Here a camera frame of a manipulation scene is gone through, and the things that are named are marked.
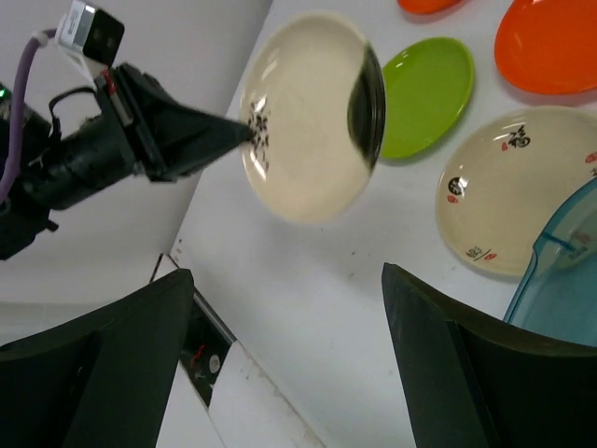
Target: transparent blue bin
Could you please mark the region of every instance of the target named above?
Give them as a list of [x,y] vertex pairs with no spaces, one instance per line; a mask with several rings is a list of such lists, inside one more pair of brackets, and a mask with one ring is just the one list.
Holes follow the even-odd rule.
[[597,347],[597,178],[573,194],[539,235],[504,320]]

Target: orange plate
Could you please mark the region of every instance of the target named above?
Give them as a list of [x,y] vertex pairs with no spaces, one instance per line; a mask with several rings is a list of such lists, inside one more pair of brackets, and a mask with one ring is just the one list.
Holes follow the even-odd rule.
[[558,95],[597,87],[597,0],[515,0],[495,39],[502,76]]
[[433,14],[461,0],[398,0],[399,6],[412,14]]

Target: green plate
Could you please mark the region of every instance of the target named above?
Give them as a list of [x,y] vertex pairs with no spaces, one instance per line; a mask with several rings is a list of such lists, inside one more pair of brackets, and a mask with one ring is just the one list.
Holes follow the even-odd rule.
[[404,49],[383,68],[387,115],[382,157],[402,159],[436,142],[470,99],[475,65],[459,40],[433,37]]

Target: purple tube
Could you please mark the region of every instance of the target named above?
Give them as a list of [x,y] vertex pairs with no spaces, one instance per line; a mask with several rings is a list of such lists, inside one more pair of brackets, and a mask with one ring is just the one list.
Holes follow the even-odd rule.
[[[56,34],[56,30],[45,30],[43,32],[48,38]],[[3,203],[12,184],[14,184],[21,170],[21,151],[22,151],[22,118],[25,105],[25,90],[27,89],[27,78],[29,70],[34,61],[35,52],[39,49],[39,41],[32,37],[29,39],[25,50],[19,61],[19,68],[15,76],[15,84],[12,92],[12,101],[10,103],[10,124],[8,134],[8,156],[7,162],[0,179],[0,203]]]

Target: white table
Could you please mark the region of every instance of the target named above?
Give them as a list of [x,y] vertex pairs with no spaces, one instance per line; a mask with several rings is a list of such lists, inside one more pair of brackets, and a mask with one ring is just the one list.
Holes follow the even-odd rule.
[[429,21],[403,15],[394,0],[274,0],[252,60],[293,16],[333,9],[362,29],[381,63],[426,37],[461,39],[477,65],[472,102],[439,147],[417,161],[379,166],[355,206],[324,226],[272,216],[250,189],[237,152],[206,170],[188,209],[173,255],[329,447],[414,445],[382,304],[385,261],[499,318],[515,290],[471,272],[443,244],[434,215],[437,181],[481,124],[526,105],[580,105],[591,95],[540,97],[500,78],[493,41],[509,3],[464,1]]

